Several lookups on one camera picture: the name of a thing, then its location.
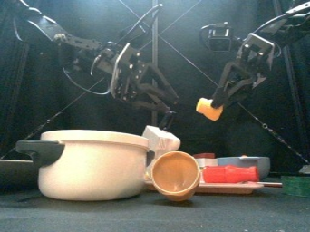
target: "white object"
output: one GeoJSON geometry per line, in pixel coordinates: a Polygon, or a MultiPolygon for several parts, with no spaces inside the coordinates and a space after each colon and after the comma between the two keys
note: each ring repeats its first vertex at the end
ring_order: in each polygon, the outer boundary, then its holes
{"type": "Polygon", "coordinates": [[[41,193],[65,200],[111,200],[144,189],[148,139],[112,131],[53,130],[41,140],[65,144],[59,160],[39,169],[41,193]]]}
{"type": "Polygon", "coordinates": [[[142,135],[148,139],[150,150],[154,151],[154,160],[151,161],[147,172],[151,174],[154,161],[167,152],[175,151],[180,146],[180,139],[171,132],[160,130],[158,127],[147,126],[142,135]]]}

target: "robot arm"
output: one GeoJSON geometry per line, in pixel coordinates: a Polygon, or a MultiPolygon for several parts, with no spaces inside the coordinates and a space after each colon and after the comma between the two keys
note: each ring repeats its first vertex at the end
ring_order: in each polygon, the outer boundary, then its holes
{"type": "Polygon", "coordinates": [[[134,30],[151,13],[159,12],[162,5],[148,10],[118,43],[106,45],[96,40],[87,40],[69,34],[55,20],[29,7],[23,0],[7,0],[7,5],[15,15],[17,37],[20,37],[17,30],[20,27],[23,34],[27,35],[23,36],[24,41],[33,43],[41,36],[57,44],[60,64],[68,77],[71,71],[83,71],[91,75],[107,74],[111,76],[108,92],[115,99],[131,103],[136,108],[163,113],[170,111],[163,101],[176,103],[176,93],[158,67],[140,60],[140,52],[128,43],[134,30]],[[158,82],[156,87],[152,85],[152,80],[158,82]]]}
{"type": "MultiPolygon", "coordinates": [[[[227,23],[203,26],[200,39],[215,52],[234,48],[239,41],[228,32],[227,23]]],[[[310,2],[293,8],[286,14],[266,22],[243,41],[237,60],[226,64],[212,99],[200,99],[196,111],[216,121],[223,108],[242,101],[262,83],[271,70],[277,48],[293,44],[310,34],[310,2]]]]}

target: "black backdrop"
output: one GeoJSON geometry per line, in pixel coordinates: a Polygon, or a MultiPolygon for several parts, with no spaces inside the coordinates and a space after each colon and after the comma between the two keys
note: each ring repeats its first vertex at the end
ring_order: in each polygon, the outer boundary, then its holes
{"type": "MultiPolygon", "coordinates": [[[[195,112],[198,99],[211,98],[224,64],[235,58],[235,52],[212,53],[202,46],[200,28],[207,24],[230,22],[235,35],[245,38],[275,17],[275,4],[286,11],[291,2],[298,1],[159,1],[163,3],[159,68],[180,97],[179,103],[171,106],[171,110],[176,111],[171,132],[182,140],[182,151],[190,154],[215,152],[218,157],[241,154],[269,156],[274,171],[298,170],[305,164],[302,159],[262,128],[262,123],[266,123],[309,159],[307,37],[290,47],[294,78],[287,73],[282,55],[274,61],[271,76],[242,103],[246,111],[234,105],[216,122],[195,112]]],[[[120,31],[134,25],[138,17],[152,7],[152,1],[130,0],[29,0],[28,4],[39,7],[71,34],[102,43],[116,42],[120,31]]],[[[29,46],[17,41],[5,7],[1,8],[0,20],[1,156],[25,159],[9,150],[17,140],[28,135],[37,139],[44,131],[90,129],[140,135],[146,125],[151,124],[151,113],[132,109],[110,95],[83,94],[61,72],[56,46],[48,41],[29,46]],[[32,133],[43,124],[45,126],[32,133]]],[[[151,61],[148,40],[142,55],[147,62],[151,61]]],[[[96,81],[88,75],[75,78],[84,87],[96,81]]],[[[106,91],[106,85],[96,90],[106,91]]]]}

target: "yellow sponge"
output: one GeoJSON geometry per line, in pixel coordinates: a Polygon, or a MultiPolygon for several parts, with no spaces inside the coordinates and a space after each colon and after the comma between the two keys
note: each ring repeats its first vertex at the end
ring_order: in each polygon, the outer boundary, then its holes
{"type": "Polygon", "coordinates": [[[196,112],[202,113],[210,120],[216,121],[223,112],[223,106],[214,108],[212,99],[200,98],[196,106],[196,112]]]}

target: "pressure cooker handle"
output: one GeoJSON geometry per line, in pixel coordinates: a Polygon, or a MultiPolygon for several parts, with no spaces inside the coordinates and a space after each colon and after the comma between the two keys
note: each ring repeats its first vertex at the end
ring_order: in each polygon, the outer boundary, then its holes
{"type": "Polygon", "coordinates": [[[16,143],[16,152],[29,155],[37,167],[56,162],[63,150],[64,144],[56,140],[20,140],[16,143]]]}

